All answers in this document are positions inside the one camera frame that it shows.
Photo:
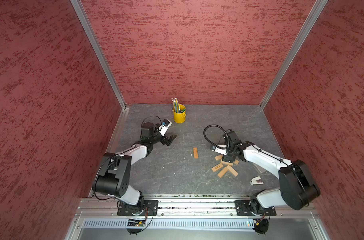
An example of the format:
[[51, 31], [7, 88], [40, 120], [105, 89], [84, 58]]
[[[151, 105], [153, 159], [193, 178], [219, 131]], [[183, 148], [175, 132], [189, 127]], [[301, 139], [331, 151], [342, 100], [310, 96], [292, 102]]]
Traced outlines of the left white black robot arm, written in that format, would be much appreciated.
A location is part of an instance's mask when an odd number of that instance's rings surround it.
[[172, 122], [163, 120], [160, 124], [142, 123], [140, 140], [120, 153], [106, 153], [94, 179], [94, 194], [116, 198], [127, 206], [143, 207], [143, 194], [129, 183], [132, 164], [150, 155], [154, 145], [162, 143], [170, 146], [177, 135], [166, 135]]

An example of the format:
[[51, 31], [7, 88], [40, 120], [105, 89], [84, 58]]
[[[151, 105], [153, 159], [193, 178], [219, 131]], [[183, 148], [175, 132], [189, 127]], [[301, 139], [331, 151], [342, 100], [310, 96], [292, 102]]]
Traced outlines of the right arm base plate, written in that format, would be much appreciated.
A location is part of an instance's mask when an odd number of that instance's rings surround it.
[[246, 217], [263, 217], [276, 216], [276, 210], [273, 207], [264, 208], [256, 200], [238, 200], [234, 201], [237, 216]]

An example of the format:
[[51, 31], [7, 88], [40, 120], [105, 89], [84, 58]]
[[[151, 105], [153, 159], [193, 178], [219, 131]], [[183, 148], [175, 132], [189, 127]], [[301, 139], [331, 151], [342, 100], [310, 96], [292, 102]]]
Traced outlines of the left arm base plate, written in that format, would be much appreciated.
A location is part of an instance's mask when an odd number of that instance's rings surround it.
[[152, 217], [157, 215], [158, 205], [158, 200], [140, 200], [135, 206], [119, 202], [117, 215], [130, 217]]

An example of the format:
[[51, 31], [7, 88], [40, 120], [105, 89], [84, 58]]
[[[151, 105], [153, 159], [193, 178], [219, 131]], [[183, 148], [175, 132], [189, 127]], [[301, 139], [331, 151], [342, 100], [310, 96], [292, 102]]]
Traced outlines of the engraved wooden block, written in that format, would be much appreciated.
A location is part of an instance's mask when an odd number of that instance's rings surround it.
[[223, 164], [219, 163], [218, 165], [212, 167], [212, 171], [217, 172], [217, 171], [221, 170], [223, 167], [224, 167]]

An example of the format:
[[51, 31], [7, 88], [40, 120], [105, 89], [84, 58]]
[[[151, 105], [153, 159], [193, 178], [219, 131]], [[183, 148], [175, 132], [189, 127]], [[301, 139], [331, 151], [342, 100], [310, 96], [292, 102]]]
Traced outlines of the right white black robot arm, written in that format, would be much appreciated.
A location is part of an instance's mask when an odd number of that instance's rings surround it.
[[256, 164], [279, 180], [279, 187], [262, 190], [251, 197], [247, 210], [254, 216], [261, 216], [266, 210], [279, 206], [298, 211], [321, 195], [320, 188], [303, 161], [283, 159], [254, 143], [242, 142], [232, 130], [224, 134], [223, 139], [224, 144], [212, 146], [212, 150], [222, 154], [224, 161], [233, 163], [239, 159]]

